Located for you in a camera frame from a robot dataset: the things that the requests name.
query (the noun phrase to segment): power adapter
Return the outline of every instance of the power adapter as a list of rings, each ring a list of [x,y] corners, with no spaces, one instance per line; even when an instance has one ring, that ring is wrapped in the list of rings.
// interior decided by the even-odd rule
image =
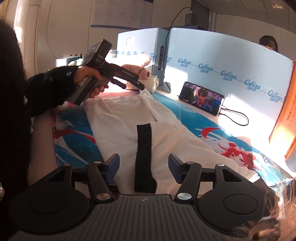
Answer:
[[[197,15],[193,11],[185,15],[185,26],[197,26]]]

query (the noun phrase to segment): person's arm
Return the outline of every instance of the person's arm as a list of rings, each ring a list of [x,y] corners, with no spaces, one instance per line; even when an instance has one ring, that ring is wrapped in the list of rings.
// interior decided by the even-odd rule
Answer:
[[[74,75],[77,66],[55,68],[28,80],[26,97],[32,108],[31,115],[62,105],[75,90]]]

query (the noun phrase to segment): black sweater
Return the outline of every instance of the black sweater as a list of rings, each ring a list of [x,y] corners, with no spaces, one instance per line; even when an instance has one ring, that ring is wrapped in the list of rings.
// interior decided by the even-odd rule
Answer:
[[[64,103],[75,89],[77,67],[56,68],[33,76],[27,82],[17,71],[9,67],[7,70],[0,71],[0,183],[5,191],[0,201],[0,241],[15,233],[16,228],[8,217],[8,206],[28,187],[31,117]]]

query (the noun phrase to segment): white cloth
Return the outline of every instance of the white cloth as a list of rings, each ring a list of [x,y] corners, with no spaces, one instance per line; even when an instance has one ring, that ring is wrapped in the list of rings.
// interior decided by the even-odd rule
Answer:
[[[145,80],[140,80],[144,86],[145,89],[147,89],[150,93],[153,93],[156,91],[157,86],[159,85],[159,78],[157,76],[151,75],[150,78]],[[134,85],[132,85],[130,82],[126,83],[126,89],[127,90],[138,90],[138,88]]]
[[[180,185],[168,168],[168,155],[176,154],[183,162],[194,161],[204,168],[222,163],[250,179],[256,172],[239,167],[234,160],[215,153],[190,132],[174,113],[153,99],[147,91],[137,96],[102,99],[97,96],[84,104],[94,138],[104,160],[112,154],[120,156],[120,168],[115,176],[122,194],[134,191],[137,153],[137,125],[150,123],[152,130],[151,172],[157,182],[156,194],[175,195]],[[201,183],[199,194],[212,189],[212,183]]]

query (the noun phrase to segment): phone screen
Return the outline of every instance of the phone screen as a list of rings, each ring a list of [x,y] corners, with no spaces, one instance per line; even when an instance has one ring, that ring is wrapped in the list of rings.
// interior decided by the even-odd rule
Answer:
[[[213,115],[218,115],[224,96],[201,86],[185,82],[179,99]]]

